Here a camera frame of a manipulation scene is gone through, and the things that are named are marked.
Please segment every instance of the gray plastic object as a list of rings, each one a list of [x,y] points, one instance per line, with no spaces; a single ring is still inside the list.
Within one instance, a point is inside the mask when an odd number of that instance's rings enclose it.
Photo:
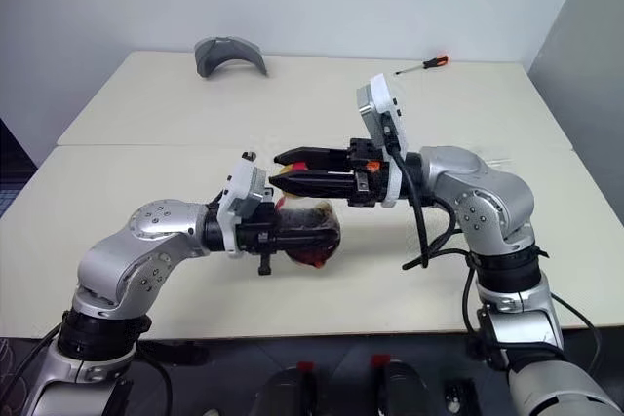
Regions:
[[[267,75],[260,48],[243,38],[234,36],[206,38],[195,45],[197,73],[208,77],[222,63],[232,59],[245,60]]]

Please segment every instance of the white table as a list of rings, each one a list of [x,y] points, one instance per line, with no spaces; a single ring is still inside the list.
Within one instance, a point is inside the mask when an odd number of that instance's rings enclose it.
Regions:
[[[160,198],[205,202],[240,155],[207,146],[65,146],[46,160],[0,219],[0,336],[39,337],[70,306],[84,252],[133,210]],[[272,170],[270,155],[258,163]],[[509,150],[491,162],[534,191],[533,223],[551,254],[551,286],[596,325],[624,322],[624,229],[576,155],[561,148]],[[466,268],[456,256],[403,272],[415,255],[407,204],[392,209],[335,204],[339,251],[322,270],[284,255],[259,277],[257,258],[222,253],[182,263],[150,311],[150,338],[278,336],[462,330]],[[427,209],[435,233],[446,220]],[[454,240],[452,246],[460,246]],[[473,291],[471,310],[478,300]],[[579,325],[560,311],[563,326]]]
[[[414,62],[266,57],[269,77],[228,62],[208,79],[192,54],[128,56],[59,145],[210,145],[276,154],[300,145],[345,147],[367,136],[355,92],[386,73],[414,150],[423,145],[572,146],[517,63],[461,63],[395,77]]]

